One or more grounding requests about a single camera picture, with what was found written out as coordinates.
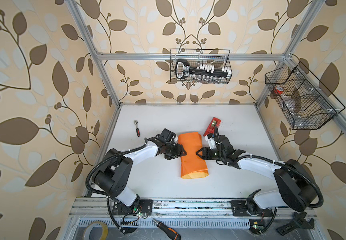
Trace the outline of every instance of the orange cloth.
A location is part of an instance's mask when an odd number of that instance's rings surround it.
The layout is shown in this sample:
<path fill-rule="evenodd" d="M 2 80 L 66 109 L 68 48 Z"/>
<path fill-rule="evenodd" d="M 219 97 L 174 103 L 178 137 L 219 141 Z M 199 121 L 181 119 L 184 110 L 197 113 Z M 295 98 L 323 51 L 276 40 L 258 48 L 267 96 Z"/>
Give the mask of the orange cloth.
<path fill-rule="evenodd" d="M 202 148 L 201 135 L 198 132 L 184 133 L 178 136 L 187 155 L 181 157 L 181 178 L 202 178 L 209 175 L 205 160 L 196 155 Z"/>

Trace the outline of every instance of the black tool handle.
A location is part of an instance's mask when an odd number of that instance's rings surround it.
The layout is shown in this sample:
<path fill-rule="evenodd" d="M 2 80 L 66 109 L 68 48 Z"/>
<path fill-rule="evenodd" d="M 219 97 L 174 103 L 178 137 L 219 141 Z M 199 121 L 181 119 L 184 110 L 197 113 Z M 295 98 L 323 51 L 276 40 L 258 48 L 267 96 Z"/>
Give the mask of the black tool handle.
<path fill-rule="evenodd" d="M 174 229 L 167 227 L 165 224 L 162 222 L 159 222 L 157 224 L 157 227 L 164 231 L 166 235 L 171 239 L 171 240 L 181 240 L 181 235 L 178 234 Z"/>

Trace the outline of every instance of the orange bag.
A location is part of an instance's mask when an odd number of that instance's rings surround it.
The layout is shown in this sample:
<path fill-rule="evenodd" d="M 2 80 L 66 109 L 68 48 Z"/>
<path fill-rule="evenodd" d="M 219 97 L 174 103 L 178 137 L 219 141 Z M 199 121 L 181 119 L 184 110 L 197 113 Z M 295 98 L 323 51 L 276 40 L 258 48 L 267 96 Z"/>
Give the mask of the orange bag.
<path fill-rule="evenodd" d="M 196 155 L 202 148 L 201 135 L 198 132 L 184 133 L 178 136 L 187 155 L 181 157 L 181 178 L 202 178 L 209 175 L 205 160 Z"/>

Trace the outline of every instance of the wire basket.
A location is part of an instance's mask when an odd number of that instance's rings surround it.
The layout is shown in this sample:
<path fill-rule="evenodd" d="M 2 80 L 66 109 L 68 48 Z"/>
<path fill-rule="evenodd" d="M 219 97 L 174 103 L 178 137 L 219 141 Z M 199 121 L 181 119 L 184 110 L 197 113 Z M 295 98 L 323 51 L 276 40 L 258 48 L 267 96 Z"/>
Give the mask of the wire basket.
<path fill-rule="evenodd" d="M 306 73 L 311 73 L 318 80 L 319 87 L 309 82 Z M 282 67 L 268 72 L 265 84 L 292 129 L 319 129 L 345 109 L 342 102 L 302 62 L 296 67 Z M 330 100 L 342 107 L 334 107 Z"/>
<path fill-rule="evenodd" d="M 230 50 L 170 50 L 170 82 L 228 84 L 233 72 Z"/>

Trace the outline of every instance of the black clamp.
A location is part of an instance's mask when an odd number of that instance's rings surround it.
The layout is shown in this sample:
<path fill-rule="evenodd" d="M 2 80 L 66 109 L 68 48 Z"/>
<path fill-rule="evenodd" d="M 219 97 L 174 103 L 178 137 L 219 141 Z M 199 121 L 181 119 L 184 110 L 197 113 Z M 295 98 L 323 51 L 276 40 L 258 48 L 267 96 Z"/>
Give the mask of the black clamp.
<path fill-rule="evenodd" d="M 302 212 L 302 213 L 294 213 L 294 217 L 293 220 L 288 223 L 285 224 L 279 228 L 277 228 L 277 232 L 281 235 L 284 236 L 287 233 L 290 233 L 291 231 L 293 231 L 296 228 L 303 228 L 303 229 L 313 229 L 314 228 L 314 219 L 310 219 L 310 221 L 308 222 L 307 220 L 305 220 L 305 216 L 306 216 L 306 212 Z"/>

